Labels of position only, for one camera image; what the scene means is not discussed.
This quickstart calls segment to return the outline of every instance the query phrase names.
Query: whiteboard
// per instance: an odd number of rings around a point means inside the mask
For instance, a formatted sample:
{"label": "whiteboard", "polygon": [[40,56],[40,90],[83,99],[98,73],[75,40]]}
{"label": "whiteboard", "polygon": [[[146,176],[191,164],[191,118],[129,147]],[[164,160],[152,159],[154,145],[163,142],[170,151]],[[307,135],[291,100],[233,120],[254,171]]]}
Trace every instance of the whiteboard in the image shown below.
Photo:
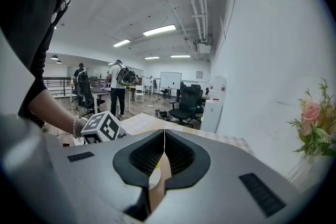
{"label": "whiteboard", "polygon": [[179,89],[181,86],[182,73],[161,72],[160,87]]}

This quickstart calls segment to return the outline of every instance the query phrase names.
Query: white cube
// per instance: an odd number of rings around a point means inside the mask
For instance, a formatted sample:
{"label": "white cube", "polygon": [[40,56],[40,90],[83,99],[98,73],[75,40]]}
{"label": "white cube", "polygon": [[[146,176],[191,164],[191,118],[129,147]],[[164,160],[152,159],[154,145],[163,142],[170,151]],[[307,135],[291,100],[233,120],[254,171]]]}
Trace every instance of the white cube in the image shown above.
{"label": "white cube", "polygon": [[124,133],[120,121],[110,111],[93,115],[81,131],[88,144],[115,140]]}

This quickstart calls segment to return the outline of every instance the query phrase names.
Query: white chair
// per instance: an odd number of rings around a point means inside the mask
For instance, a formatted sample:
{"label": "white chair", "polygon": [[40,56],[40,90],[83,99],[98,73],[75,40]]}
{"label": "white chair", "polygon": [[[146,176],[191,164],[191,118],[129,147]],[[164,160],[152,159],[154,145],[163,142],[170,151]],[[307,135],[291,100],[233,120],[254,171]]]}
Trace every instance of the white chair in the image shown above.
{"label": "white chair", "polygon": [[135,86],[135,103],[137,103],[138,96],[142,96],[142,103],[143,103],[144,94],[143,94],[143,86],[141,85]]}

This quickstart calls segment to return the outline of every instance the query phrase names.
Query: bracelet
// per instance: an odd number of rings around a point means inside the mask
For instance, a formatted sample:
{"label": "bracelet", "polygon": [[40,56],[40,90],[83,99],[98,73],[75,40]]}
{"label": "bracelet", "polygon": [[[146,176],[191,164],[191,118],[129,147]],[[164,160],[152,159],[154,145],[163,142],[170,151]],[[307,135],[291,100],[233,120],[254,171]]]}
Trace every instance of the bracelet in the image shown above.
{"label": "bracelet", "polygon": [[72,122],[72,134],[73,134],[74,137],[77,137],[77,135],[76,135],[76,119],[78,119],[77,115],[73,118],[73,122]]}

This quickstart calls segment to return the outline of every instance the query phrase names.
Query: flower bouquet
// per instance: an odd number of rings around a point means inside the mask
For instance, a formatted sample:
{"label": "flower bouquet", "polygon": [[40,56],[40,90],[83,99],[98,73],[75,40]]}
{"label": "flower bouquet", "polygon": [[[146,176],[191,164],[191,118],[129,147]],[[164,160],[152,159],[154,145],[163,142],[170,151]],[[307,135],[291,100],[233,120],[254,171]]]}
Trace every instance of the flower bouquet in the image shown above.
{"label": "flower bouquet", "polygon": [[301,119],[288,122],[296,128],[299,138],[304,142],[304,145],[295,152],[336,156],[336,151],[330,148],[331,144],[336,144],[333,139],[336,133],[336,103],[332,102],[333,96],[327,94],[326,79],[322,79],[319,86],[322,91],[320,103],[314,103],[309,90],[306,90],[307,97],[299,99],[302,109]]}

